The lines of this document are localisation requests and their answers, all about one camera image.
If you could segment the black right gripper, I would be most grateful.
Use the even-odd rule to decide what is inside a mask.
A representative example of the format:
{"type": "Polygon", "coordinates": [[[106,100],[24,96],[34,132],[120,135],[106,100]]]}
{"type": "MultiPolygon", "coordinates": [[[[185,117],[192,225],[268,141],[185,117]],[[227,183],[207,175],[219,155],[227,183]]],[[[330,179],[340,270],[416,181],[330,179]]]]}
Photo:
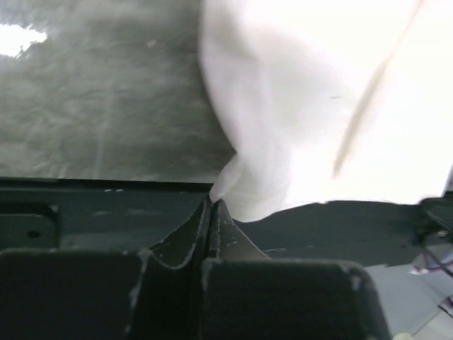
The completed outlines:
{"type": "Polygon", "coordinates": [[[426,198],[413,206],[411,244],[426,247],[429,244],[452,245],[452,192],[440,198],[426,198]]]}

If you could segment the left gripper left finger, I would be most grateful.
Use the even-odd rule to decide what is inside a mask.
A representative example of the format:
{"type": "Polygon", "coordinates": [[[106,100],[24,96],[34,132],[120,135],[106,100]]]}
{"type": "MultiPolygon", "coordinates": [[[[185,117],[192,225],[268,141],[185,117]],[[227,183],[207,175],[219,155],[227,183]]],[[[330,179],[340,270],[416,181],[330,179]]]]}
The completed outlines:
{"type": "Polygon", "coordinates": [[[149,250],[164,268],[180,270],[194,258],[203,257],[210,228],[211,200],[205,196],[192,215],[149,250]]]}

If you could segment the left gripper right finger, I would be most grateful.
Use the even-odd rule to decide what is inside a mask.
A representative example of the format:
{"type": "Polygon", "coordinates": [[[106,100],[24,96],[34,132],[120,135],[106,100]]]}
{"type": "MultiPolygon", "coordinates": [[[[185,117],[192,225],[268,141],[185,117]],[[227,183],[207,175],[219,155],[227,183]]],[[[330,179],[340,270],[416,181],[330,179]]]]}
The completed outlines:
{"type": "Polygon", "coordinates": [[[217,201],[212,208],[208,257],[227,261],[270,260],[236,226],[223,200],[217,201]]]}

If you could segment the white t-shirt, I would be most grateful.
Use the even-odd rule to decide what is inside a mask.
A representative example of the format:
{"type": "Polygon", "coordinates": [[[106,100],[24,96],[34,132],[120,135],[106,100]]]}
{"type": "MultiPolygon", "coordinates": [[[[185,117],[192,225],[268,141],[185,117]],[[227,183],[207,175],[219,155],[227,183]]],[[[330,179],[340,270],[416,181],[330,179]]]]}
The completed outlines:
{"type": "Polygon", "coordinates": [[[235,220],[415,205],[452,176],[451,1],[203,1],[199,61],[235,220]]]}

